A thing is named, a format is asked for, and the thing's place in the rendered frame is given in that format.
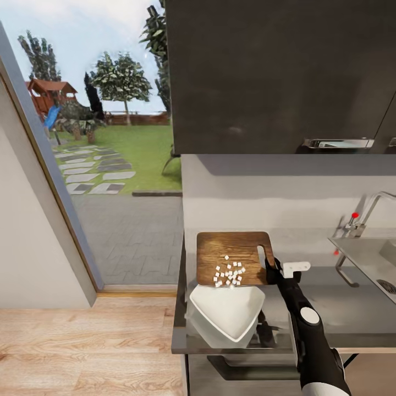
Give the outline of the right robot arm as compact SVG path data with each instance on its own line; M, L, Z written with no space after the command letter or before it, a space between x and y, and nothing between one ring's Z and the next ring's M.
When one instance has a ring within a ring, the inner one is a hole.
M289 330L302 396L351 396L338 350L329 347L321 316L299 287L301 271L308 271L310 263L274 260L277 269L272 269L265 258L266 281L277 284L289 310Z

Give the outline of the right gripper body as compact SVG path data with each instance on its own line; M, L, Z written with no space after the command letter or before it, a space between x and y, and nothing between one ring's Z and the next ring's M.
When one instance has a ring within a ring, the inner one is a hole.
M281 295L291 288L300 289L299 283L301 279L301 272L295 271L293 273L293 278L284 278L280 273L279 269L267 270L266 272L266 281L268 284L277 284Z

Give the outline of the cutting board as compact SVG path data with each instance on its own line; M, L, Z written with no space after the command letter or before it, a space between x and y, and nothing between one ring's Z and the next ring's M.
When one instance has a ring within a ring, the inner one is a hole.
M240 285L269 285L266 268L260 265L258 246L262 246L265 258L272 269L277 269L272 245L266 232L200 232L197 234L196 279L200 285L227 285L229 277L221 273L243 270ZM241 262L241 266L233 263ZM217 275L218 274L218 275ZM217 277L217 281L214 278Z

